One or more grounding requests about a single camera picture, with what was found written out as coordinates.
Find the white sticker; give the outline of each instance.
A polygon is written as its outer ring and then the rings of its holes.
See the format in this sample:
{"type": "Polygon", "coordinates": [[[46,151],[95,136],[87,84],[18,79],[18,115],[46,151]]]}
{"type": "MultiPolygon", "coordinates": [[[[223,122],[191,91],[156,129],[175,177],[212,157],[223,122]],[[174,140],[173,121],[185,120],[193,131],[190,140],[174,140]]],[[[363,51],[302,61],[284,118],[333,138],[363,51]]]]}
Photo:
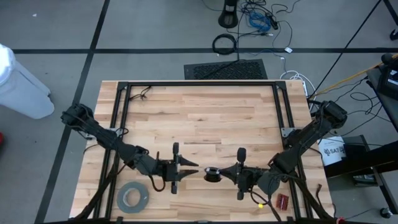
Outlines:
{"type": "Polygon", "coordinates": [[[342,157],[346,156],[344,141],[340,136],[322,139],[319,144],[319,151],[322,153],[324,166],[338,162],[342,157]]]}
{"type": "Polygon", "coordinates": [[[290,53],[292,53],[293,50],[290,47],[286,47],[285,51],[290,54],[290,53]]]}

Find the white bin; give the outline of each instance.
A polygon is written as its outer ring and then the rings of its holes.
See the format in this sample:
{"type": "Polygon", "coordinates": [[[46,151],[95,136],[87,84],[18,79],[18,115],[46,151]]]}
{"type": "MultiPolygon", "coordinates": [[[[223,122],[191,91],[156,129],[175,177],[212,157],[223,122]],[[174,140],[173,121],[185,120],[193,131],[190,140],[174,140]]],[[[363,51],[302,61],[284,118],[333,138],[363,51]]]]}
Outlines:
{"type": "Polygon", "coordinates": [[[54,112],[50,90],[15,60],[11,49],[0,44],[0,105],[40,119],[54,112]]]}

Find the butcher block tabletop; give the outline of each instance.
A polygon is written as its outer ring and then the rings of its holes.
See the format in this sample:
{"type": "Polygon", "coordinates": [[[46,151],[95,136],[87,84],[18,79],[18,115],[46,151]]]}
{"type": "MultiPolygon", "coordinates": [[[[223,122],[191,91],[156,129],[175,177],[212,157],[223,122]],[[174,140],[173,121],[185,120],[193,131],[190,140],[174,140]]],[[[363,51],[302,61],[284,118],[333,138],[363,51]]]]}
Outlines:
{"type": "MultiPolygon", "coordinates": [[[[108,128],[111,122],[117,85],[118,81],[103,81],[101,84],[94,117],[104,128],[108,128]]],[[[283,151],[272,87],[244,86],[242,82],[239,85],[152,86],[146,93],[146,99],[136,98],[129,103],[126,120],[129,133],[123,136],[125,143],[148,149],[152,157],[156,157],[159,151],[161,159],[172,159],[173,143],[179,142],[180,154],[199,164],[199,167],[186,169],[198,169],[199,172],[179,182],[178,192],[173,195],[170,193],[170,182],[166,183],[163,192],[156,192],[148,176],[126,167],[116,182],[112,220],[119,216],[124,217],[124,221],[276,220],[270,208],[259,208],[251,200],[250,194],[245,194],[244,199],[238,201],[238,188],[229,179],[223,178],[218,183],[203,179],[206,167],[225,168],[235,164],[239,147],[246,148],[245,165],[251,167],[269,168],[267,163],[272,156],[283,151]],[[120,211],[116,198],[119,189],[132,181],[148,188],[149,202],[143,211],[128,214],[120,211]]],[[[311,117],[301,81],[289,80],[286,85],[294,124],[304,127],[311,122],[311,117]]],[[[146,87],[132,87],[130,96],[139,94],[146,87]]],[[[116,127],[120,125],[125,92],[122,93],[116,127]]],[[[281,91],[279,98],[287,124],[281,91]]],[[[95,141],[88,141],[87,146],[94,144],[95,141]]],[[[71,217],[78,215],[96,192],[104,152],[101,146],[93,146],[85,152],[71,217]]],[[[318,184],[322,184],[319,197],[325,210],[332,215],[334,209],[320,155],[309,150],[302,156],[302,162],[309,190],[315,196],[318,184]]],[[[154,178],[157,188],[161,188],[161,178],[154,178]]],[[[296,189],[301,216],[305,217],[302,194],[297,186],[296,189]]],[[[254,191],[267,198],[257,187],[254,191]]],[[[276,205],[278,194],[289,196],[287,210],[276,209],[281,219],[294,217],[289,184],[281,183],[272,196],[273,205],[276,205]]],[[[104,217],[107,198],[108,190],[103,196],[100,217],[104,217]]]]}

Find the roll of tape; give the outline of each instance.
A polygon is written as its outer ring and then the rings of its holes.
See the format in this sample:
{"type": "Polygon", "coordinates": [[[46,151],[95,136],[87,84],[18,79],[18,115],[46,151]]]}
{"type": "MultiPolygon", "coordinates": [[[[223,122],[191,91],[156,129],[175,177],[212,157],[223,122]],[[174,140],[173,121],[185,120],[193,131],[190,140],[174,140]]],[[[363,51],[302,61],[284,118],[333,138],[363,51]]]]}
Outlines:
{"type": "Polygon", "coordinates": [[[149,200],[149,192],[147,187],[142,183],[130,182],[126,183],[119,190],[117,203],[120,210],[124,213],[139,213],[143,209],[145,209],[145,207],[148,204],[148,200],[149,200]],[[139,191],[140,197],[137,205],[131,206],[127,201],[127,197],[129,193],[134,189],[139,191]]]}

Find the black stand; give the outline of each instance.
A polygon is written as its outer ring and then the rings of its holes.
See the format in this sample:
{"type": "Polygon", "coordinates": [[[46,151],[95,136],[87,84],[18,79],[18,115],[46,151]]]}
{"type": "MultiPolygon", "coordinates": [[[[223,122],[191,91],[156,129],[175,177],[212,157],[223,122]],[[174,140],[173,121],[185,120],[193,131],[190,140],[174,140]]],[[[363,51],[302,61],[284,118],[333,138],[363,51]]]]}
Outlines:
{"type": "MultiPolygon", "coordinates": [[[[390,12],[394,22],[397,24],[398,26],[398,15],[395,12],[394,8],[391,6],[390,0],[384,0],[384,4],[386,5],[388,11],[390,12]]],[[[396,40],[398,39],[398,29],[394,29],[391,33],[390,33],[390,39],[391,40],[396,40]]]]}
{"type": "Polygon", "coordinates": [[[218,18],[218,24],[224,28],[234,28],[239,22],[236,8],[238,0],[224,0],[223,12],[218,18]]]}
{"type": "Polygon", "coordinates": [[[342,174],[366,175],[374,174],[376,182],[386,199],[388,208],[382,208],[380,214],[390,218],[398,214],[398,206],[390,188],[386,184],[383,172],[398,170],[398,141],[370,150],[364,136],[360,136],[364,146],[345,145],[347,157],[343,160],[325,166],[326,177],[336,177],[342,174]]]}

